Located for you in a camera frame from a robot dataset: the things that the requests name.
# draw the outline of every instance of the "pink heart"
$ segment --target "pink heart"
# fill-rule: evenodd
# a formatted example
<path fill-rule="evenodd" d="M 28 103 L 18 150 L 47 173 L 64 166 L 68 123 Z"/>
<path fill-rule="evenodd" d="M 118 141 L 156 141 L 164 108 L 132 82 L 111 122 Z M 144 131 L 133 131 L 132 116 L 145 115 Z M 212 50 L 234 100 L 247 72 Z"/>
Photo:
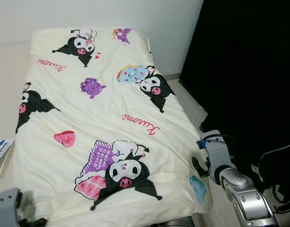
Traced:
<path fill-rule="evenodd" d="M 75 142 L 75 133 L 74 131 L 63 131 L 59 134 L 55 134 L 54 138 L 64 147 L 68 148 L 71 147 Z"/>

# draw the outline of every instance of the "white blanket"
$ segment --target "white blanket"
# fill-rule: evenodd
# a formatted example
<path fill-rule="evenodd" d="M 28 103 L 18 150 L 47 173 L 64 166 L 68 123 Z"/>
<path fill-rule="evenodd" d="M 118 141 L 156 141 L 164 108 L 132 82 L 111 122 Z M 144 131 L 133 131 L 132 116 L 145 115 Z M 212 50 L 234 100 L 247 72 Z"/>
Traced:
<path fill-rule="evenodd" d="M 143 34 L 33 35 L 15 173 L 49 227 L 134 227 L 207 212 L 209 188 L 191 163 L 198 139 Z"/>

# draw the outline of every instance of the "floor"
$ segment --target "floor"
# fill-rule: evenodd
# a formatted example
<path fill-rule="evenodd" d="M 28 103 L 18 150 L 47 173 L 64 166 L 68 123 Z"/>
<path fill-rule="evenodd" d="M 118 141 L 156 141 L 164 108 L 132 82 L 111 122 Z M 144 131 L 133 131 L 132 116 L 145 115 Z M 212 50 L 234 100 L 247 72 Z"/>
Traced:
<path fill-rule="evenodd" d="M 19 97 L 22 93 L 24 77 L 29 67 L 30 44 L 16 44 L 0 47 L 0 139 L 14 138 L 18 117 Z M 191 123 L 198 129 L 207 113 L 197 104 L 190 94 L 178 83 L 177 79 L 168 81 L 179 103 L 184 108 Z M 7 171 L 0 178 L 0 192 L 13 186 L 12 166 L 10 161 Z M 225 192 L 209 178 L 214 205 L 210 213 L 194 214 L 197 227 L 239 227 L 232 204 Z M 278 215 L 281 227 L 290 227 L 290 213 Z"/>

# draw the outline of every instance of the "book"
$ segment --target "book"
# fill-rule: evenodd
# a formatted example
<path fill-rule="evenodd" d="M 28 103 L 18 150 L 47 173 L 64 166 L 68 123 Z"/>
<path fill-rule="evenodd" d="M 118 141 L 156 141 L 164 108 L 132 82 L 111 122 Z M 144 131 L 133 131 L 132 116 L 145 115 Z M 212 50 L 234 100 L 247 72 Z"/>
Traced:
<path fill-rule="evenodd" d="M 0 175 L 8 159 L 7 157 L 11 156 L 9 154 L 12 153 L 13 141 L 13 139 L 0 140 Z"/>

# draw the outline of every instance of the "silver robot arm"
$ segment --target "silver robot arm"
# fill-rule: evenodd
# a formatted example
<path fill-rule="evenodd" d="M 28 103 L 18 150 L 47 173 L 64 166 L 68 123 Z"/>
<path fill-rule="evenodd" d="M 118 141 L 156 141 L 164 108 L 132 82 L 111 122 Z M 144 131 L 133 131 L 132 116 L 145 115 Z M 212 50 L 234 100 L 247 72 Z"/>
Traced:
<path fill-rule="evenodd" d="M 32 205 L 30 194 L 21 192 L 18 188 L 11 188 L 0 193 L 0 227 L 44 227 L 44 218 L 28 221 L 21 217 L 20 210 Z"/>
<path fill-rule="evenodd" d="M 198 144 L 207 151 L 211 180 L 225 190 L 241 227 L 277 227 L 277 220 L 265 197 L 254 187 L 253 181 L 231 163 L 224 139 L 213 136 L 215 134 L 220 132 L 204 133 Z"/>

